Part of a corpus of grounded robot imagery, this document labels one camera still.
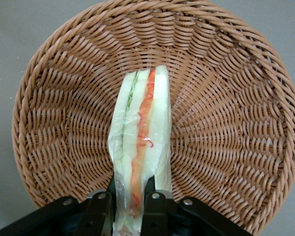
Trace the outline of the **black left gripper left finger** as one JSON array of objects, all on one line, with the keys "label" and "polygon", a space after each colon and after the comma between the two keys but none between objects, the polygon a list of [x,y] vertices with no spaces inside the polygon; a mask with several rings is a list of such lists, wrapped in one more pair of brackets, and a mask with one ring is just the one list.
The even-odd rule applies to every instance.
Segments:
[{"label": "black left gripper left finger", "polygon": [[116,215],[114,177],[106,189],[92,191],[84,201],[86,209],[78,225],[78,236],[111,236]]}]

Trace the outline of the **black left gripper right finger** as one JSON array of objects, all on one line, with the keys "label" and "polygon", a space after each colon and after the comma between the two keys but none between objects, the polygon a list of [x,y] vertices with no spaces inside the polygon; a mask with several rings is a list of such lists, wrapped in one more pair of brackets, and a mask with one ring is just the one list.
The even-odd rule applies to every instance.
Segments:
[{"label": "black left gripper right finger", "polygon": [[149,178],[144,191],[144,212],[141,236],[169,236],[167,200],[172,193],[155,188],[154,177]]}]

